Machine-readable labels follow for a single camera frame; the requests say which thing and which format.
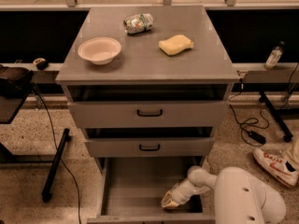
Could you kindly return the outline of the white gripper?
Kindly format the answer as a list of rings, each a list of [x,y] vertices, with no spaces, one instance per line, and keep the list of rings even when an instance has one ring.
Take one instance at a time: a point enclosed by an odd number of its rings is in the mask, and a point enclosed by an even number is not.
[[[161,200],[161,207],[165,209],[178,208],[180,204],[185,204],[194,195],[203,194],[209,191],[209,187],[203,184],[194,183],[188,178],[175,184]]]

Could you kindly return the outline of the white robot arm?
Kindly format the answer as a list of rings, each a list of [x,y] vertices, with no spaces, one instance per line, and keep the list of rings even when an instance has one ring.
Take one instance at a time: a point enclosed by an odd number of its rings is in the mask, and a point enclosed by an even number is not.
[[[213,175],[202,167],[192,166],[187,177],[164,195],[161,207],[177,208],[210,189],[214,190],[216,224],[278,224],[286,216],[282,196],[237,167],[227,167]]]

